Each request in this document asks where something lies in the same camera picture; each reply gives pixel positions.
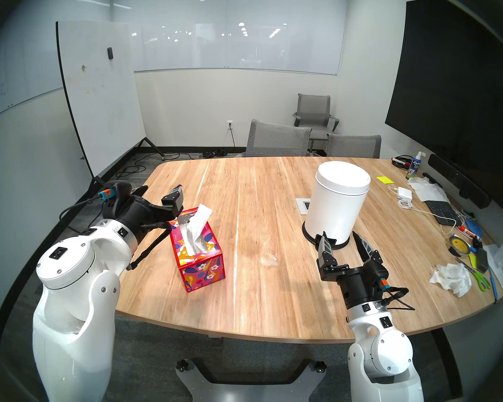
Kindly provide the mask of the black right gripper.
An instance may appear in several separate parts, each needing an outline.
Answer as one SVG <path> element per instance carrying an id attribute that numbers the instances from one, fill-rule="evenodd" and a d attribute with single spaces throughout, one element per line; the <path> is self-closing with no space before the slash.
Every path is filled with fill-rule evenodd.
<path id="1" fill-rule="evenodd" d="M 370 243 L 352 232 L 362 266 L 382 265 L 380 253 Z M 348 265 L 337 265 L 327 234 L 323 232 L 318 242 L 317 266 L 322 281 L 336 282 L 339 285 L 346 309 L 368 302 L 381 301 L 382 290 L 369 284 L 363 267 L 350 268 Z"/>

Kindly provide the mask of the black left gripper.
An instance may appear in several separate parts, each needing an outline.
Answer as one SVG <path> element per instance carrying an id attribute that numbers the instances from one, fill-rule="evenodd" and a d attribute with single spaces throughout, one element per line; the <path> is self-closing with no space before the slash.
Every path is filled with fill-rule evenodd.
<path id="1" fill-rule="evenodd" d="M 138 243 L 141 243 L 152 226 L 159 222 L 167 222 L 172 228 L 186 225 L 194 216 L 194 212 L 181 212 L 183 208 L 182 185 L 174 187 L 170 193 L 161 198 L 161 206 L 153 205 L 146 199 L 131 195 L 125 202 L 125 226 L 132 231 Z"/>

